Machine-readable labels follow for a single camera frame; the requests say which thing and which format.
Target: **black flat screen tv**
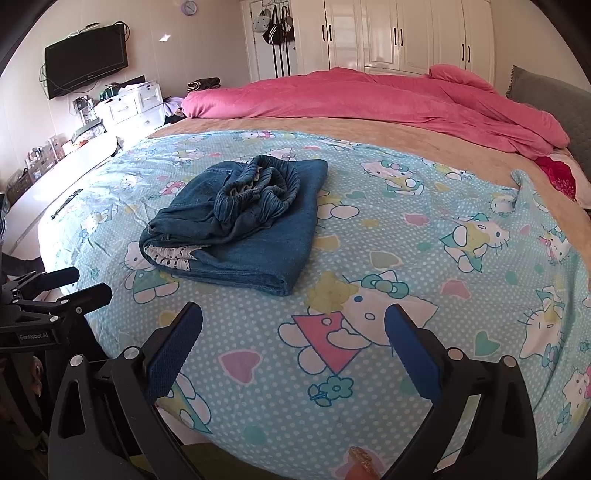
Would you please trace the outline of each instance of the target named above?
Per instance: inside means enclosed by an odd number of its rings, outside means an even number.
[[[82,32],[45,49],[47,93],[66,95],[126,66],[123,23]]]

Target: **silver screw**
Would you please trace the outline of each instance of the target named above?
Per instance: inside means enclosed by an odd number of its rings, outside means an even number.
[[[461,360],[462,358],[464,358],[464,354],[462,353],[462,351],[457,348],[450,348],[447,351],[447,356],[452,360]]]
[[[503,363],[506,366],[513,368],[517,365],[517,360],[515,360],[511,355],[507,355],[506,357],[503,357]]]
[[[125,350],[125,352],[123,352],[123,356],[127,360],[133,360],[138,355],[139,355],[139,350],[137,347],[134,347],[134,346],[130,346],[128,349]]]
[[[82,363],[82,355],[74,355],[70,360],[70,365],[73,367],[77,367]]]

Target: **brown blanket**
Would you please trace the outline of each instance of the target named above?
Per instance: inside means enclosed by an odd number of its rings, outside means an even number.
[[[428,160],[469,170],[479,178],[499,185],[517,187],[512,170],[523,170],[570,243],[591,268],[591,220],[575,202],[558,192],[540,168],[518,154],[503,153],[459,138],[405,125],[337,118],[244,118],[232,120],[185,119],[151,135],[198,133],[218,130],[299,131],[341,140],[368,143],[411,152]]]

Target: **handbag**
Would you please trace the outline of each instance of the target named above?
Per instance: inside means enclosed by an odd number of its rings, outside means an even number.
[[[263,33],[262,37],[269,45],[279,45],[284,41],[283,30],[279,22],[279,15],[277,14],[277,6],[273,8],[271,21],[267,31]]]
[[[285,42],[295,41],[294,20],[290,15],[290,9],[285,5],[281,7],[281,24],[285,35]]]
[[[269,15],[265,15],[265,11],[252,17],[252,31],[256,33],[265,33],[269,28],[271,19]]]

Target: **white wall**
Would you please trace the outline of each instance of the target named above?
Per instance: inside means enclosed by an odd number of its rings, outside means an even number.
[[[101,79],[89,92],[98,98],[104,85],[144,74],[158,80],[164,96],[185,96],[187,83],[220,77],[222,86],[249,82],[239,0],[196,0],[193,17],[182,14],[182,0],[57,0],[26,36],[0,77],[0,185],[26,153],[56,134],[70,136],[79,121],[70,94],[47,100],[38,81],[44,49],[92,22],[126,22],[129,67]],[[171,35],[166,43],[158,40]]]
[[[513,65],[591,91],[566,42],[530,0],[491,0],[491,8],[499,92],[509,88]]]

